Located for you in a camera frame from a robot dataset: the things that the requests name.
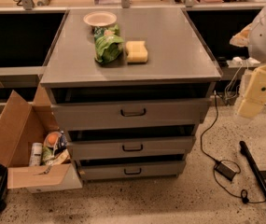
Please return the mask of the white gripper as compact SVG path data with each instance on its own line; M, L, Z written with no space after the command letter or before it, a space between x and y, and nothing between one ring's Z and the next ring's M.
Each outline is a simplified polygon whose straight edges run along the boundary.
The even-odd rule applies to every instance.
M257 67L249 80L245 98L236 100L236 114L246 119L252 119L266 105L266 64Z

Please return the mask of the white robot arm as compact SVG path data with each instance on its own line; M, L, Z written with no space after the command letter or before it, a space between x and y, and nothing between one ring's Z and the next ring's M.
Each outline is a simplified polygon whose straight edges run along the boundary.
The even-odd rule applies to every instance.
M266 106L266 6L250 24L231 38L230 44L247 47L249 56L260 62L259 67L243 75L235 103L235 116L250 120Z

